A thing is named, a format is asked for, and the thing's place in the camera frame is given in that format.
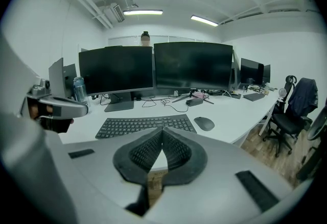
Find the keyboard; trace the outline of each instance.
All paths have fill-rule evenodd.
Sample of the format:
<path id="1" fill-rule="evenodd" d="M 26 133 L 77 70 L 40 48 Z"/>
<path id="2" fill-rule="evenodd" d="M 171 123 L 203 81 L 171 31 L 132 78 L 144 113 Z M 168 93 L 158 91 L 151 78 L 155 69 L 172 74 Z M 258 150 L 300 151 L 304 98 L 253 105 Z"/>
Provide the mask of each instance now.
<path id="1" fill-rule="evenodd" d="M 244 95 L 243 97 L 254 102 L 254 101 L 257 101 L 257 100 L 265 97 L 265 94 L 264 93 L 251 93 L 251 94 Z"/>
<path id="2" fill-rule="evenodd" d="M 174 127 L 197 133 L 188 116 L 181 114 L 148 118 L 107 118 L 98 131 L 96 138 L 113 138 L 157 127 Z"/>

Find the fluorescent light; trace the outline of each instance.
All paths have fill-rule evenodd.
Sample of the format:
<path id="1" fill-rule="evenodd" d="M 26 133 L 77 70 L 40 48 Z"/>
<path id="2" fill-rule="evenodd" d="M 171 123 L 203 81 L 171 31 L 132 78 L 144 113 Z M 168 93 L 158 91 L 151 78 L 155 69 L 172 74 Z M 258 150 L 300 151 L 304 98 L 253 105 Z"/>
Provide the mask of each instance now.
<path id="1" fill-rule="evenodd" d="M 127 10 L 124 11 L 125 15 L 133 15 L 133 14 L 162 14 L 162 10 Z"/>
<path id="2" fill-rule="evenodd" d="M 218 24 L 215 23 L 215 22 L 211 22 L 209 20 L 203 19 L 203 18 L 195 16 L 195 15 L 192 15 L 191 19 L 199 21 L 199 22 L 203 22 L 203 23 L 206 23 L 206 24 L 210 24 L 211 26 L 215 26 L 215 27 L 218 26 Z"/>

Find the computer mouse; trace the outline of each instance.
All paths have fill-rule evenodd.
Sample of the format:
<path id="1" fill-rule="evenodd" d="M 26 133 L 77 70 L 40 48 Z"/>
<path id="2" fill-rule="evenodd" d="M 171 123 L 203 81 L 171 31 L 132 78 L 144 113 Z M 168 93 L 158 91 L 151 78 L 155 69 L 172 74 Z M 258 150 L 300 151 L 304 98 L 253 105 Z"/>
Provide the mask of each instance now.
<path id="1" fill-rule="evenodd" d="M 206 132 L 211 131 L 215 127 L 214 122 L 205 117 L 197 117 L 194 119 L 194 121 L 202 130 Z"/>

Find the desk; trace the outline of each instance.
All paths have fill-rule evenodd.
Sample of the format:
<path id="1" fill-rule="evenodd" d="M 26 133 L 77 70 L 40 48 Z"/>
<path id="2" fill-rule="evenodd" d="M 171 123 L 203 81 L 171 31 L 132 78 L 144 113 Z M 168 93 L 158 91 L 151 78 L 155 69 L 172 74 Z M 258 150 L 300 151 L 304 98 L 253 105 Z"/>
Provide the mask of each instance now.
<path id="1" fill-rule="evenodd" d="M 185 113 L 178 113 L 171 107 L 164 107 L 160 101 L 156 102 L 156 106 L 149 108 L 142 108 L 144 101 L 135 101 L 134 109 L 132 110 L 104 112 L 106 106 L 101 106 L 100 99 L 98 98 L 91 101 L 91 109 L 86 116 L 76 118 L 68 132 L 59 135 L 64 144 L 95 141 L 98 130 L 107 118 L 156 117 L 186 114 L 199 135 L 241 146 L 251 129 L 255 127 L 267 113 L 273 110 L 278 96 L 277 91 L 271 91 L 269 95 L 255 102 L 251 102 L 243 97 L 235 99 L 229 96 L 210 96 L 210 101 L 214 104 L 203 102 L 201 105 L 189 107 L 189 110 Z M 179 111 L 185 111 L 187 109 L 185 104 L 186 100 L 188 99 L 169 104 Z M 108 102 L 107 99 L 102 98 L 102 103 L 105 104 Z M 153 105 L 153 103 L 148 102 L 145 105 Z M 215 123 L 215 127 L 209 132 L 200 129 L 194 122 L 194 119 L 200 116 L 212 120 Z M 152 170 L 166 168 L 166 157 L 161 151 Z"/>

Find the black keyboard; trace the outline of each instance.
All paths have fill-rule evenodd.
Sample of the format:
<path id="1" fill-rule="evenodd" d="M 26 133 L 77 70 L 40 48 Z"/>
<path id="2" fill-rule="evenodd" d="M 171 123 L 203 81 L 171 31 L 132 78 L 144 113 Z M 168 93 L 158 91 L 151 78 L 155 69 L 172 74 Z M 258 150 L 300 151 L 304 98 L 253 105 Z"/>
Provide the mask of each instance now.
<path id="1" fill-rule="evenodd" d="M 251 93 L 243 96 L 246 99 L 249 99 L 250 101 L 257 101 L 259 99 L 262 99 L 265 97 L 264 93 Z"/>
<path id="2" fill-rule="evenodd" d="M 101 126 L 96 138 L 113 138 L 156 127 L 175 127 L 180 130 L 197 133 L 188 116 L 182 114 L 149 118 L 108 118 Z"/>

